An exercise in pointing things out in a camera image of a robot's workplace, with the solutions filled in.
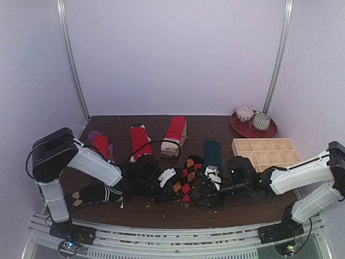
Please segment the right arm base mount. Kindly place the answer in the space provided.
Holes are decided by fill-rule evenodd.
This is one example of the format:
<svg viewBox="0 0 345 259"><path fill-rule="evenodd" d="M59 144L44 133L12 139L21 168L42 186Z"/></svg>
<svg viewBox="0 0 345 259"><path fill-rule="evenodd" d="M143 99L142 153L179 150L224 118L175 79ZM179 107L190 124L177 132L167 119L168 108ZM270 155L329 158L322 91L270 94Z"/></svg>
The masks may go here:
<svg viewBox="0 0 345 259"><path fill-rule="evenodd" d="M283 257L293 256L304 246L301 236L303 233L303 225L294 221L258 228L261 244L278 243L274 245L274 250Z"/></svg>

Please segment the black red yellow argyle sock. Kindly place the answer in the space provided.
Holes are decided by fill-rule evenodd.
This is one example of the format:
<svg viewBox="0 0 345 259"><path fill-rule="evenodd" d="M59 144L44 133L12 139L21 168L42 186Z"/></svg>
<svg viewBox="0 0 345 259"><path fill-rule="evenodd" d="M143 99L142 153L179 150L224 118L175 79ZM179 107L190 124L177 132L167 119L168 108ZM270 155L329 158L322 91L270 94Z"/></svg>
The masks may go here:
<svg viewBox="0 0 345 259"><path fill-rule="evenodd" d="M203 167L204 160L200 156L188 156L182 168L176 168L172 188L178 201L187 203L192 201L192 190L197 172Z"/></svg>

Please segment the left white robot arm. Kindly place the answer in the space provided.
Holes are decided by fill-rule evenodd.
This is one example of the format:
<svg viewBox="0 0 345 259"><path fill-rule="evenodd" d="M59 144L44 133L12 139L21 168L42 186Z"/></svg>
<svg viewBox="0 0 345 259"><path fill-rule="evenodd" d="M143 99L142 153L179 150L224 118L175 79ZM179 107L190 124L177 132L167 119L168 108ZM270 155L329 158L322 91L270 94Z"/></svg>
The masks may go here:
<svg viewBox="0 0 345 259"><path fill-rule="evenodd" d="M170 167L164 172L160 163L149 154L143 154L134 163L130 159L151 145L141 145L124 162L118 164L106 158L94 145L86 145L76 139L73 131L64 127L37 140L27 155L25 171L35 180L43 195L56 230L65 239L71 240L78 233L72 224L70 210L60 184L65 168L74 168L103 183L100 201L106 201L112 194L117 196L148 196L155 202L176 200L170 180L176 171Z"/></svg>

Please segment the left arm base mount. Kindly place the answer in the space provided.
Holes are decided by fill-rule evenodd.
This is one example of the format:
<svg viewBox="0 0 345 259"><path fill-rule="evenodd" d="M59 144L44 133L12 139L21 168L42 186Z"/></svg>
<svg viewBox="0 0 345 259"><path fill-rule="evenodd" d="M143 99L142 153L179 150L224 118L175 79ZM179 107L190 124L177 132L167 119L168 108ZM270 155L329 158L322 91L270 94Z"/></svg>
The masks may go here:
<svg viewBox="0 0 345 259"><path fill-rule="evenodd" d="M84 245L92 245L96 229L76 224L52 224L49 234L61 239L58 243L57 250L62 257L71 258L81 252Z"/></svg>

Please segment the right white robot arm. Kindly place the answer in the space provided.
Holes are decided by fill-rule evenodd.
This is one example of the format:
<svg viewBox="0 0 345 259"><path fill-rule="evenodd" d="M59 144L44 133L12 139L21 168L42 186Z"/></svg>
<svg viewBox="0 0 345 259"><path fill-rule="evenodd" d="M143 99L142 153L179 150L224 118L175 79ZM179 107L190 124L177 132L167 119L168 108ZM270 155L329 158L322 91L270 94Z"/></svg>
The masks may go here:
<svg viewBox="0 0 345 259"><path fill-rule="evenodd" d="M328 149L312 159L292 167L271 166L257 172L251 161L243 156L234 156L226 167L229 179L219 175L215 166L199 171L202 187L195 202L208 208L221 207L224 198L248 193L252 197L267 198L281 195L292 189L320 182L321 185L304 199L290 204L284 210L276 232L288 238L313 215L336 201L344 201L344 146L337 141L328 144Z"/></svg>

